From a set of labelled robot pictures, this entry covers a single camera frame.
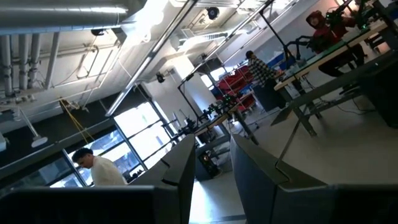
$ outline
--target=ceiling pipe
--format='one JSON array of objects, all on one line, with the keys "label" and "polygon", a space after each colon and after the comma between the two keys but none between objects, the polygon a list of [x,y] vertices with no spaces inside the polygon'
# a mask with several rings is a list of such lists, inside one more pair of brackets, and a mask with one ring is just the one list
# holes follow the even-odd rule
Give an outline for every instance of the ceiling pipe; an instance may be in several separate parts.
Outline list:
[{"label": "ceiling pipe", "polygon": [[19,41],[19,89],[27,89],[27,58],[28,58],[28,39],[27,34],[20,34],[18,36]]},{"label": "ceiling pipe", "polygon": [[106,112],[105,116],[111,116],[116,108],[120,105],[122,100],[126,97],[126,95],[130,92],[130,90],[134,87],[134,82],[137,78],[145,71],[148,65],[153,61],[155,56],[159,53],[160,49],[165,45],[166,41],[170,39],[171,35],[174,31],[180,26],[182,21],[186,18],[189,12],[195,7],[195,4],[198,0],[188,0],[184,6],[181,8],[180,12],[178,12],[177,16],[173,19],[173,21],[166,28],[160,39],[157,43],[151,48],[148,54],[145,57],[145,60],[141,63],[139,68],[136,70],[135,74],[129,80],[128,84],[124,89],[120,92],[116,100],[113,102],[109,110]]},{"label": "ceiling pipe", "polygon": [[0,35],[119,27],[128,9],[102,2],[0,2]]},{"label": "ceiling pipe", "polygon": [[29,70],[29,81],[27,84],[28,88],[33,88],[36,82],[37,71],[39,67],[39,56],[40,56],[40,34],[32,34],[32,47],[30,48],[30,70]]},{"label": "ceiling pipe", "polygon": [[0,37],[1,42],[1,63],[2,63],[2,73],[4,77],[4,88],[6,91],[6,96],[12,96],[12,77],[11,77],[11,45],[10,45],[10,35],[3,35]]},{"label": "ceiling pipe", "polygon": [[55,61],[57,60],[58,48],[60,46],[60,33],[55,32],[52,38],[52,47],[49,68],[47,69],[47,76],[45,77],[44,88],[48,90],[51,85],[52,75],[54,73]]}]

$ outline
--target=wire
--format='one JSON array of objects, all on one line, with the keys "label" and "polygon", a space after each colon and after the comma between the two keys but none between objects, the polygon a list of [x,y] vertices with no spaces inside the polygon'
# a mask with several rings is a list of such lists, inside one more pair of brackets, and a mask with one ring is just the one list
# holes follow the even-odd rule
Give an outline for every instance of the wire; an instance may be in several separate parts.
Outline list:
[{"label": "wire", "polygon": [[[86,57],[87,57],[88,53],[89,53],[89,52],[92,50],[92,48],[94,47],[94,43],[95,43],[95,41],[97,40],[97,37],[98,37],[98,36],[96,36],[96,37],[94,38],[93,42],[90,44],[90,48],[88,49],[87,54],[85,54],[85,56],[83,57],[83,60],[81,61],[81,64],[83,64],[83,62],[86,60]],[[67,81],[70,77],[72,77],[72,76],[75,74],[75,72],[77,72],[77,71],[79,70],[79,68],[80,68],[80,64],[77,66],[77,68],[76,68],[66,79],[64,79],[62,82],[58,83],[57,85],[61,85],[62,83],[64,83],[65,81]]]}]

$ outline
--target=gray floor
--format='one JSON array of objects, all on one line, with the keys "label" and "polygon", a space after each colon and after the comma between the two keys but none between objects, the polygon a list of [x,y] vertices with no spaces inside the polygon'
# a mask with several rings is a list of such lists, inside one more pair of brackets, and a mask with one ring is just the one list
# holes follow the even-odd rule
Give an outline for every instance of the gray floor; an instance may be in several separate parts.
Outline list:
[{"label": "gray floor", "polygon": [[[308,79],[318,86],[331,78],[315,71]],[[323,99],[330,100],[337,95],[338,91]],[[363,110],[373,107],[362,96],[355,102]],[[340,108],[322,112],[321,120],[310,119],[317,137],[311,138],[300,125],[284,161],[328,184],[398,184],[398,130],[389,128],[377,113],[355,114],[361,112],[353,101],[340,105]],[[246,121],[251,123],[265,116],[254,113]],[[292,114],[287,121],[271,127],[275,116],[259,121],[260,129],[255,136],[264,150],[279,157],[297,118]],[[239,126],[232,131],[239,132]],[[192,223],[245,223],[242,219],[220,222],[243,214],[232,172],[195,183]]]}]

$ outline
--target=workbench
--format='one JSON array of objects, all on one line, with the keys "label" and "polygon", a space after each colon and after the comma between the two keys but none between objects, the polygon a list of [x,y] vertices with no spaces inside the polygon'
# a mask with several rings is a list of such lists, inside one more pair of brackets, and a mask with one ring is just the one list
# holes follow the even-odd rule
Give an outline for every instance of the workbench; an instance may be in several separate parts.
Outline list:
[{"label": "workbench", "polygon": [[[307,61],[307,63],[302,67],[292,67],[288,75],[286,75],[283,80],[278,83],[274,90],[281,93],[281,95],[285,98],[287,102],[289,102],[289,109],[292,110],[300,122],[303,124],[304,128],[308,131],[311,136],[316,136],[317,133],[313,129],[312,125],[309,123],[309,117],[312,115],[317,115],[318,118],[321,118],[320,112],[323,110],[327,110],[333,106],[336,106],[340,103],[346,102],[350,99],[353,99],[359,95],[360,92],[354,91],[350,94],[343,95],[341,98],[338,98],[334,101],[330,101],[328,103],[324,103],[321,105],[315,106],[313,104],[313,100],[320,98],[332,91],[335,91],[343,86],[349,85],[355,82],[360,77],[370,76],[370,75],[377,75],[377,71],[382,70],[383,68],[390,66],[391,63],[397,63],[397,53],[395,50],[390,50],[388,53],[368,62],[364,65],[345,73],[344,75],[333,79],[332,81],[319,86],[313,89],[310,92],[306,92],[300,86],[299,78],[303,77],[304,75],[308,74],[310,71],[317,69],[323,63],[331,60],[332,58],[342,54],[346,50],[349,50],[350,47],[353,47],[360,42],[364,41],[365,39],[369,38],[370,36],[380,33],[383,36],[383,39],[389,45],[391,49],[398,49],[398,40],[394,37],[393,32],[390,29],[387,29],[388,26],[383,21],[376,21],[372,23],[367,29],[363,30],[359,35],[353,37],[349,41],[340,41],[339,43],[335,44],[334,46],[330,47],[328,50],[318,54],[317,56],[311,58]],[[292,98],[292,96],[287,91],[287,86],[289,84],[294,84],[297,88],[297,85],[302,89],[300,92],[300,96],[297,98]],[[303,105],[309,105],[310,112],[305,113],[300,109]]]}]

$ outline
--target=man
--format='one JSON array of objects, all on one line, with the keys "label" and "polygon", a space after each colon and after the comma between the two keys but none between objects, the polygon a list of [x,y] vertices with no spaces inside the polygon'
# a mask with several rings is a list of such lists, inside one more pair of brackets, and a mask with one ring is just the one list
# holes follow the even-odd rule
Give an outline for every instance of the man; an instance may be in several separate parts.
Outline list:
[{"label": "man", "polygon": [[254,91],[257,93],[260,93],[260,91],[263,92],[264,94],[261,95],[266,95],[267,98],[262,99],[263,97],[261,97],[260,94],[256,94],[259,101],[263,102],[261,103],[262,107],[266,111],[274,109],[276,106],[280,109],[284,108],[286,101],[280,93],[274,90],[277,84],[274,79],[281,76],[282,73],[269,68],[262,60],[258,59],[251,50],[246,52],[246,58],[249,60],[248,67],[250,73],[253,75],[252,82],[254,86],[261,87],[261,89],[259,88],[258,90],[254,87]]},{"label": "man", "polygon": [[[341,41],[341,38],[348,32],[346,27],[355,26],[355,20],[353,18],[343,17],[342,21],[334,24],[331,30],[330,27],[326,25],[326,19],[320,11],[312,12],[307,17],[306,21],[315,29],[312,49],[317,54]],[[338,67],[352,60],[355,60],[357,66],[363,65],[364,57],[365,53],[363,52],[362,46],[357,44],[350,48],[350,50],[320,65],[319,70],[332,77],[338,77],[343,74],[343,72],[338,70]]]},{"label": "man", "polygon": [[100,156],[94,156],[91,149],[81,148],[77,150],[72,156],[72,161],[83,168],[91,169],[91,176],[96,186],[127,184],[112,161]]}]

